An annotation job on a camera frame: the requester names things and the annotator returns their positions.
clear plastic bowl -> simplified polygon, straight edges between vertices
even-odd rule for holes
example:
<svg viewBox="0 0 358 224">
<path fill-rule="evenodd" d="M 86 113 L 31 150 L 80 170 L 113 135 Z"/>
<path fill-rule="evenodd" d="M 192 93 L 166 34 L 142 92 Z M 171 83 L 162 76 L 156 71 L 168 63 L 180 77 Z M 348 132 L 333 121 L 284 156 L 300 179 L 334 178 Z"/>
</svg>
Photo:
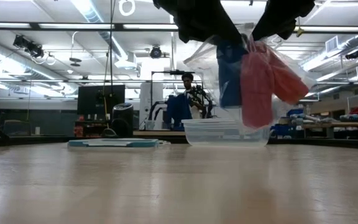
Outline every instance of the clear plastic bowl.
<svg viewBox="0 0 358 224">
<path fill-rule="evenodd" d="M 186 119 L 187 141 L 192 146 L 264 147 L 270 136 L 270 126 L 247 129 L 232 119 Z"/>
</svg>

black monitor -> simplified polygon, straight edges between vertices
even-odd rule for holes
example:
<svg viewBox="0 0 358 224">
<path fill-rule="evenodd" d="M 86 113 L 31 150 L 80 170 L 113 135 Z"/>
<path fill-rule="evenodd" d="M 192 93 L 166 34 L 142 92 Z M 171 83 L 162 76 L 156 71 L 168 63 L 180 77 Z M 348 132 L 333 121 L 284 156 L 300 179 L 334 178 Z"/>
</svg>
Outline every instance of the black monitor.
<svg viewBox="0 0 358 224">
<path fill-rule="evenodd" d="M 106 97 L 107 113 L 112 108 L 125 102 L 125 85 L 81 86 L 78 88 L 77 114 L 104 114 L 104 96 Z"/>
</svg>

red cloth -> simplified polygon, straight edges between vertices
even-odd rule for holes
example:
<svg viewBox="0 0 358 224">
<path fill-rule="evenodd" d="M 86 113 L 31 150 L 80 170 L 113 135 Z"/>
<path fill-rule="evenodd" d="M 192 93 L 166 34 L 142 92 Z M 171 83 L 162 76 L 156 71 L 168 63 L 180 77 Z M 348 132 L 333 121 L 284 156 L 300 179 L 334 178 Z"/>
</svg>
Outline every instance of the red cloth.
<svg viewBox="0 0 358 224">
<path fill-rule="evenodd" d="M 273 121 L 272 94 L 295 104 L 309 89 L 263 42 L 255 42 L 252 48 L 242 59 L 242 122 L 261 128 Z"/>
</svg>

person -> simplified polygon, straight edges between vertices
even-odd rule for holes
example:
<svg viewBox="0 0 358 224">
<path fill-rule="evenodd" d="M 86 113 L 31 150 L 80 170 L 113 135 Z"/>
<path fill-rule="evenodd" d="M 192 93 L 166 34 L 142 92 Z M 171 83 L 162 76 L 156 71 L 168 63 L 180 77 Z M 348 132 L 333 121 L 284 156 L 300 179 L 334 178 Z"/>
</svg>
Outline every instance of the person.
<svg viewBox="0 0 358 224">
<path fill-rule="evenodd" d="M 183 93 L 189 99 L 190 113 L 193 119 L 201 119 L 200 111 L 203 110 L 204 105 L 202 102 L 202 96 L 197 94 L 195 87 L 191 84 L 193 83 L 194 76 L 191 73 L 186 73 L 181 76 L 183 81 L 183 86 L 185 86 L 185 92 Z"/>
</svg>

table surface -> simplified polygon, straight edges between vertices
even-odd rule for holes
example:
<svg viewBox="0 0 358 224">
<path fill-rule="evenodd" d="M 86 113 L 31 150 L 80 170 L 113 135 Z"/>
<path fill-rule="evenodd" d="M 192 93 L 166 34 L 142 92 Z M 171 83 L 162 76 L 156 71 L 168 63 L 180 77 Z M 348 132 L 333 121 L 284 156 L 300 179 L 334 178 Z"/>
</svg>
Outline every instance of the table surface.
<svg viewBox="0 0 358 224">
<path fill-rule="evenodd" d="M 0 223 L 358 223 L 358 149 L 0 147 Z"/>
</svg>

